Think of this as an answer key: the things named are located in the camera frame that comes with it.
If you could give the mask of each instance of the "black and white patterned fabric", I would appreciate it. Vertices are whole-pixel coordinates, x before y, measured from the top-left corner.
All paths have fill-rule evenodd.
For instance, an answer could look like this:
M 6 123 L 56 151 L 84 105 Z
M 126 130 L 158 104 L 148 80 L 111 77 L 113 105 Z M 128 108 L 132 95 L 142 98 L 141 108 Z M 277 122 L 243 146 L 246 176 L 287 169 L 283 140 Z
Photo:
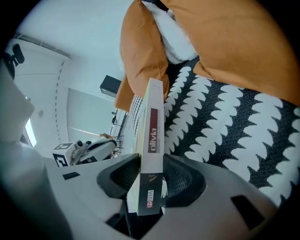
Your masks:
M 279 206 L 299 181 L 300 108 L 195 75 L 198 60 L 181 66 L 165 102 L 165 153 L 227 168 Z

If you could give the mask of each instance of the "orange cushion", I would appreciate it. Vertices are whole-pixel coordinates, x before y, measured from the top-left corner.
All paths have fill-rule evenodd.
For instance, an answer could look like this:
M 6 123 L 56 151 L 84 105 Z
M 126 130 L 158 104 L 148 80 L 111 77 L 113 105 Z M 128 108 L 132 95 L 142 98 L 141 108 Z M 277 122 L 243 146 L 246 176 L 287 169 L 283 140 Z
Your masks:
M 134 0 L 124 17 L 120 52 L 133 93 L 143 98 L 153 77 L 163 81 L 166 99 L 170 87 L 167 57 L 155 20 L 140 0 Z
M 125 75 L 118 89 L 117 96 L 114 101 L 114 106 L 118 109 L 129 112 L 133 97 L 134 94 L 128 84 L 128 79 Z
M 300 106 L 295 54 L 255 0 L 161 0 L 200 56 L 194 72 Z

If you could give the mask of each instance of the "black speaker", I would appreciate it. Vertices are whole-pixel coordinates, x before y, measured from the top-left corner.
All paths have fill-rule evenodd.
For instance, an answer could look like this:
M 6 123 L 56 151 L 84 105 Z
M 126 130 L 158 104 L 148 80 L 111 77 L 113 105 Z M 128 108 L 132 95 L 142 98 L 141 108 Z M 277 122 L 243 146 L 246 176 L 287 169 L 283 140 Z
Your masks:
M 120 84 L 120 80 L 106 75 L 103 82 L 100 85 L 100 89 L 102 93 L 115 98 L 117 96 Z

